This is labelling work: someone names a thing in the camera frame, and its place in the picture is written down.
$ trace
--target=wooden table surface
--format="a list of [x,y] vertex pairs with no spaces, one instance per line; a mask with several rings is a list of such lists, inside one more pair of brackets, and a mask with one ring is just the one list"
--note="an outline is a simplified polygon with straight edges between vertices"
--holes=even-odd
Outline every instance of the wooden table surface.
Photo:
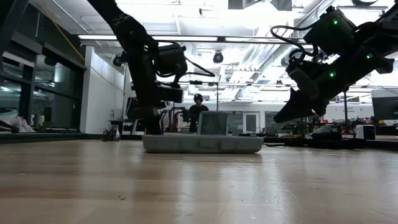
[[398,154],[286,147],[146,154],[134,141],[0,145],[0,223],[398,223]]

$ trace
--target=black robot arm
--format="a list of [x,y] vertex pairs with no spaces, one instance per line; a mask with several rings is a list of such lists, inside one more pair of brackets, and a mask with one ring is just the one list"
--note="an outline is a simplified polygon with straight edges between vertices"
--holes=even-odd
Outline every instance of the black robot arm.
[[[162,134],[159,109],[166,107],[168,101],[181,103],[183,100],[183,90],[178,81],[188,69],[185,48],[177,43],[159,47],[145,28],[123,13],[114,0],[88,2],[112,28],[124,50],[123,60],[128,63],[139,102],[134,117],[144,119],[146,134]],[[175,75],[175,79],[166,85],[157,81],[157,75]]]
[[[314,51],[301,52],[299,58],[290,54],[286,72],[298,86],[290,89],[290,100],[274,117],[277,123],[291,119],[311,116],[314,112],[323,116],[329,101],[367,74],[376,70],[380,74],[393,71],[394,59],[385,56],[398,51],[398,1],[375,22],[366,22],[355,26],[345,15],[334,7],[329,7],[320,19],[309,27],[293,30],[310,29],[304,40],[312,44]],[[315,58],[339,55],[331,64],[318,60],[304,60],[305,55]]]

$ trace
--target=ceiling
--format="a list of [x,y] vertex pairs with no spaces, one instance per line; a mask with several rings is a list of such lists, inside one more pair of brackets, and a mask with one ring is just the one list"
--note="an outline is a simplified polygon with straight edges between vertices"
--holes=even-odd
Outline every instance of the ceiling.
[[[350,0],[293,0],[293,11],[278,11],[269,1],[258,3],[243,10],[228,10],[228,0],[116,0],[127,14],[134,16],[151,35],[234,36],[271,37],[274,25],[307,26],[330,6],[353,6]],[[98,15],[86,0],[30,0],[42,10],[41,4],[52,13],[56,22],[71,34],[113,34],[109,25]],[[342,9],[355,24],[373,21],[381,11],[392,5],[390,0],[379,0],[372,8]],[[278,30],[279,35],[302,37],[304,33],[292,34]],[[122,52],[117,41],[83,41],[95,46],[96,53],[107,61]],[[186,76],[181,81],[201,80],[220,82],[219,99],[231,100],[277,100],[289,99],[289,88],[269,86],[280,80],[283,84],[295,84],[285,73],[284,59],[293,49],[289,45],[276,44],[223,44],[181,43],[187,47],[186,56],[201,66],[215,72],[216,78]],[[224,62],[213,63],[216,51],[224,55]],[[391,85],[390,75],[369,74],[358,85]],[[257,86],[245,86],[246,83]],[[216,99],[215,88],[208,86],[185,86],[185,97],[195,93]],[[371,88],[356,89],[348,96],[360,96],[362,102],[370,102]]]

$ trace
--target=door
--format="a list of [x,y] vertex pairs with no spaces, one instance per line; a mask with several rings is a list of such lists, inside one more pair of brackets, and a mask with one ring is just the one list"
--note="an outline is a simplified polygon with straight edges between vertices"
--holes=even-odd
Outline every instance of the door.
[[260,112],[244,112],[243,132],[244,133],[260,132]]

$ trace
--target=person wearing cap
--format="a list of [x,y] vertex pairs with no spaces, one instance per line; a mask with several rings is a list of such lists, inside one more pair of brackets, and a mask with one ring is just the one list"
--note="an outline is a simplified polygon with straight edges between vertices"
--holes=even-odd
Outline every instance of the person wearing cap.
[[197,121],[199,119],[199,114],[202,111],[208,111],[209,108],[207,106],[203,105],[203,96],[201,94],[195,94],[193,97],[193,100],[195,102],[195,105],[191,106],[189,108],[189,114],[191,117],[191,124],[189,126],[189,132],[194,133],[197,131]]

